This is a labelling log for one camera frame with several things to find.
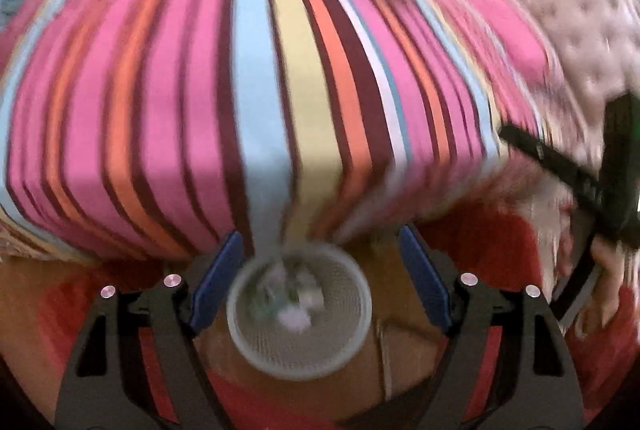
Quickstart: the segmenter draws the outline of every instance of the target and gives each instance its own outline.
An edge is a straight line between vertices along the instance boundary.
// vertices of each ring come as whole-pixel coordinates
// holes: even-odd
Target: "striped fabric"
[[[501,121],[550,135],[468,0],[28,0],[6,34],[0,222],[60,257],[345,240],[523,180]]]

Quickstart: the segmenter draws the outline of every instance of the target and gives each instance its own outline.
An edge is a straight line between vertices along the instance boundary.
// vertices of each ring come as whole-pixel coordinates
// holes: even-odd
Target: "wooden floor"
[[[363,268],[372,291],[375,320],[391,320],[385,331],[395,394],[431,374],[438,331],[420,307],[395,245],[356,243],[347,250]],[[52,420],[60,378],[47,361],[38,334],[37,307],[47,288],[77,273],[79,266],[11,259],[0,264],[0,352],[14,376],[43,415]],[[425,335],[404,330],[419,328]],[[383,400],[382,362],[374,326],[362,351],[345,368],[322,380],[293,383],[253,369],[233,345],[226,321],[215,321],[196,342],[203,361],[219,374],[296,412],[341,420]]]

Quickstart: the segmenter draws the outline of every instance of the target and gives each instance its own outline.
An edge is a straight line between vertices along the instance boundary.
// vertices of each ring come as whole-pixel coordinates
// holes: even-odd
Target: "silver screw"
[[[116,288],[112,285],[103,287],[102,291],[100,291],[100,296],[102,298],[111,298],[114,294],[116,294]]]
[[[462,273],[462,275],[460,275],[460,281],[464,285],[471,287],[478,283],[478,277],[473,273]]]
[[[524,290],[531,298],[538,298],[540,296],[540,289],[537,286],[528,285]]]
[[[164,277],[164,285],[167,287],[175,287],[180,285],[182,282],[182,277],[180,275],[171,274]]]

